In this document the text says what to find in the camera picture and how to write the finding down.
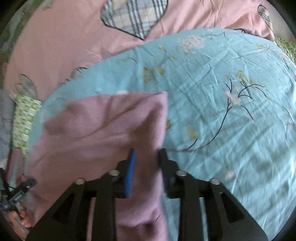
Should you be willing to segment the person's left hand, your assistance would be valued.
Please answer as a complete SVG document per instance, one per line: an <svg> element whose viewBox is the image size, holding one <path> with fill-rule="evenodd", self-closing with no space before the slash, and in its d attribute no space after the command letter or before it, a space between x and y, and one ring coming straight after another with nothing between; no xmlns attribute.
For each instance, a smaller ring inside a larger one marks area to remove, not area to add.
<svg viewBox="0 0 296 241"><path fill-rule="evenodd" d="M9 220L13 227L14 232L20 237L22 240L25 240L27 237L28 228L32 228L33 223L30 220L26 208L21 205L20 211L10 211L9 212Z"/></svg>

